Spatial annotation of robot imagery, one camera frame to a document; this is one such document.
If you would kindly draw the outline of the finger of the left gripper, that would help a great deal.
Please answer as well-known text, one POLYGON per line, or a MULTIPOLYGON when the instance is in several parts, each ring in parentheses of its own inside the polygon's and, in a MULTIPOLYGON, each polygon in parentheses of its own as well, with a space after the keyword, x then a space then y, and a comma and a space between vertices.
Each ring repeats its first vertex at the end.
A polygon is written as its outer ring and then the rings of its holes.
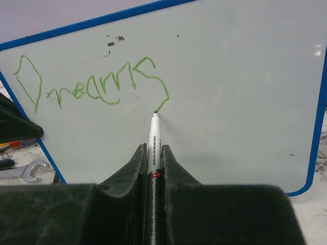
POLYGON ((14 103, 1 93, 1 143, 38 139, 43 137, 43 129, 24 118, 14 103))

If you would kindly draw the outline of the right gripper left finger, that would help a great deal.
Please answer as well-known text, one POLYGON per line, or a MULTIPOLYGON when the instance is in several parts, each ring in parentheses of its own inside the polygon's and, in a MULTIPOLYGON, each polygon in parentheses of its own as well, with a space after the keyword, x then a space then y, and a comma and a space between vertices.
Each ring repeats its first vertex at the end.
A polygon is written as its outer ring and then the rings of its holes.
POLYGON ((100 184, 1 187, 1 244, 141 244, 146 157, 100 184))

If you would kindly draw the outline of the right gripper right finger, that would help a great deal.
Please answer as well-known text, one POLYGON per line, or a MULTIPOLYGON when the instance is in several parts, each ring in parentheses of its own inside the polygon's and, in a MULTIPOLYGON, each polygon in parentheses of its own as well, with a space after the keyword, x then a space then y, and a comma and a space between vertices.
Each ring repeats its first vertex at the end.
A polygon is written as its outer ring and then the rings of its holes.
POLYGON ((305 244, 291 202, 273 185, 204 185, 164 145, 166 244, 305 244))

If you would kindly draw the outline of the green capped white marker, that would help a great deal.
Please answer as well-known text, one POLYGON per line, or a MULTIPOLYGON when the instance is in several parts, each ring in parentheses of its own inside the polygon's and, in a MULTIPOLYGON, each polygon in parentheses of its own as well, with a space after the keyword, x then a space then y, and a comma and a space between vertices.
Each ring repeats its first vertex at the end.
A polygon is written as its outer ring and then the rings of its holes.
POLYGON ((144 244, 159 244, 159 211, 160 211, 160 123, 158 112, 154 112, 149 132, 148 158, 146 174, 146 202, 144 222, 144 244))

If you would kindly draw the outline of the blue framed whiteboard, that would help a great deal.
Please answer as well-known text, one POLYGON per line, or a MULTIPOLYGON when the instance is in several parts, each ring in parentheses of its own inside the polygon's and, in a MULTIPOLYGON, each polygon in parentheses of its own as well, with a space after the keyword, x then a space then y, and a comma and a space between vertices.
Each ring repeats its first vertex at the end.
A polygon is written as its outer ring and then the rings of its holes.
POLYGON ((203 184, 307 191, 326 101, 326 1, 1 1, 1 81, 66 183, 148 141, 203 184))

